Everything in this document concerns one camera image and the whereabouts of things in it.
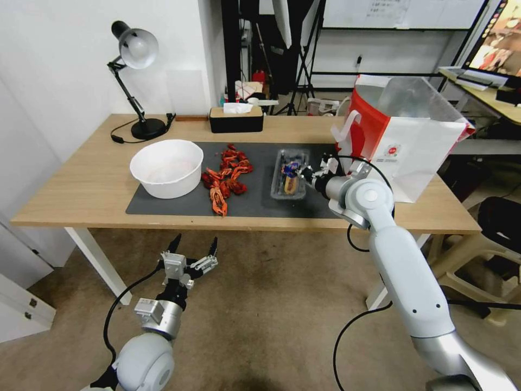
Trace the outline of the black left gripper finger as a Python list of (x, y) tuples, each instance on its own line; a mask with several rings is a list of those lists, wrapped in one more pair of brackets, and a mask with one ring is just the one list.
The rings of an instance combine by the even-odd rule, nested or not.
[(188, 265), (188, 273), (189, 274), (207, 274), (211, 270), (213, 270), (218, 265), (217, 260), (217, 246), (218, 246), (218, 238), (214, 237), (213, 242), (209, 248), (208, 254), (194, 262), (191, 262)]
[(177, 248), (180, 244), (180, 241), (181, 241), (181, 238), (182, 238), (182, 234), (178, 234), (169, 244), (168, 248), (166, 251), (162, 252), (161, 253), (161, 257), (162, 257), (162, 260), (163, 262), (166, 262), (166, 261), (176, 261), (178, 260), (178, 258), (180, 257), (176, 251), (177, 251)]

